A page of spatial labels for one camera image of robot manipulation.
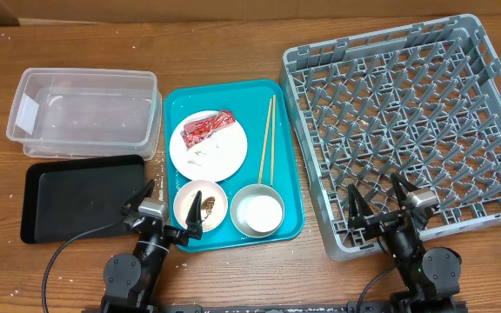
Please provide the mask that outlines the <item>pink bowl with rice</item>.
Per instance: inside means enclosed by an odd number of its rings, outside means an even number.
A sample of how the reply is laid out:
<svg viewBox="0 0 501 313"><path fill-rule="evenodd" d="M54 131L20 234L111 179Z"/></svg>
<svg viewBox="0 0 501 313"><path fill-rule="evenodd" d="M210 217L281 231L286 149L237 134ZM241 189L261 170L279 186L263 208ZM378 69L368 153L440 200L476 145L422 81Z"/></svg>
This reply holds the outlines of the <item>pink bowl with rice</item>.
<svg viewBox="0 0 501 313"><path fill-rule="evenodd" d="M216 199L211 216L202 222L203 232L209 232L217 228L223 222L228 212L227 196L217 183L197 180L191 181L183 186L174 199L174 217L183 228L187 228L185 219L193 199L199 190L202 191L202 201L209 196L213 196Z"/></svg>

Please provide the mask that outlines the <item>white paper cup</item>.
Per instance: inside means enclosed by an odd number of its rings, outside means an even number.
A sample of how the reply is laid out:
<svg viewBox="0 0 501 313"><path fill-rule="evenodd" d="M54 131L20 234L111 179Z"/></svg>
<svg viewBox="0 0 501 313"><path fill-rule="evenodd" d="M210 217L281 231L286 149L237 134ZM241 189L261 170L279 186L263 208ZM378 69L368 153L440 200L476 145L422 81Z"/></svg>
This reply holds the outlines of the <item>white paper cup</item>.
<svg viewBox="0 0 501 313"><path fill-rule="evenodd" d="M274 197L255 196L246 206L245 221L256 232L271 232L282 220L282 206Z"/></svg>

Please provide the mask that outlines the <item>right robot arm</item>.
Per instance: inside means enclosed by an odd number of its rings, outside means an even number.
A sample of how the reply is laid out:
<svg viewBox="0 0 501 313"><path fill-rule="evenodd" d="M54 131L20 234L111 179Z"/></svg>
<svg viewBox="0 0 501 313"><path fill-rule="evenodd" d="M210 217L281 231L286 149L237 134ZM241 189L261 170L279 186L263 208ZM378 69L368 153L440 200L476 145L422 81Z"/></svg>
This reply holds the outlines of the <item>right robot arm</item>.
<svg viewBox="0 0 501 313"><path fill-rule="evenodd" d="M397 172L391 174L391 183L398 209L379 215L372 212L355 185L347 187L348 227L364 230L366 239L375 238L394 262L367 284L355 311L466 312L466 303L453 298L460 292L461 256L446 247L426 249L419 235L438 208L438 196L429 188L418 188ZM368 290L393 270L399 272L406 290L391 294L386 302L367 303L364 298Z"/></svg>

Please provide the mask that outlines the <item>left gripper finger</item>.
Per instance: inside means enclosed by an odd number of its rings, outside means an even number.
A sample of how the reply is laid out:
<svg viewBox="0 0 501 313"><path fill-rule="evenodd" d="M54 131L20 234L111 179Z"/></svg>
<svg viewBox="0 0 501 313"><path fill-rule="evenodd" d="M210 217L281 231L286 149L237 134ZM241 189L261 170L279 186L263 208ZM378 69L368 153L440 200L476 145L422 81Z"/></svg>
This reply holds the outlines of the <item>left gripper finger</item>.
<svg viewBox="0 0 501 313"><path fill-rule="evenodd" d="M187 224L187 232L190 238L200 240L203 234L202 217L201 217L202 191L199 190L190 206L189 212L185 219Z"/></svg>
<svg viewBox="0 0 501 313"><path fill-rule="evenodd" d="M155 180L151 179L140 191L136 192L124 203L120 210L121 215L128 216L133 210L138 210L142 201L147 197L151 197L154 187Z"/></svg>

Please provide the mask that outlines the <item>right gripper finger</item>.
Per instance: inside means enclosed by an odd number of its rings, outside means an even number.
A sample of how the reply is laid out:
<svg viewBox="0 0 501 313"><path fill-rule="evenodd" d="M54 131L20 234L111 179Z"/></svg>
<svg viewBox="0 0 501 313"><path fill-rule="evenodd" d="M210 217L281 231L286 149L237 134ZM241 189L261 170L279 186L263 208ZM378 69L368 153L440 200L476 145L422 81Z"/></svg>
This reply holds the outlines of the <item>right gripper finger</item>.
<svg viewBox="0 0 501 313"><path fill-rule="evenodd" d="M373 212L354 184L347 186L349 198L349 221L364 222Z"/></svg>
<svg viewBox="0 0 501 313"><path fill-rule="evenodd" d="M412 201L407 199L407 195L405 192L416 191L418 187L410 183L405 177L400 175L398 172L391 173L390 180L399 207L412 208L413 207Z"/></svg>

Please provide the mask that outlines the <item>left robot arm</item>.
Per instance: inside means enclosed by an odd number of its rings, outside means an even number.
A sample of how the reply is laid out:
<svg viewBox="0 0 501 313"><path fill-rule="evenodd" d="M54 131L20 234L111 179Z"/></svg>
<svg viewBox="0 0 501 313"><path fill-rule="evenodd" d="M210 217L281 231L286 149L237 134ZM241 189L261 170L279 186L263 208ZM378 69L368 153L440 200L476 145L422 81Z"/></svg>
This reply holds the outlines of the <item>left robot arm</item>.
<svg viewBox="0 0 501 313"><path fill-rule="evenodd" d="M150 180L121 209L123 225L139 238L131 253L117 254L106 263L101 312L158 312L151 298L170 246L187 246L202 237L202 193L190 204L183 229L168 224L167 204L151 197L154 185Z"/></svg>

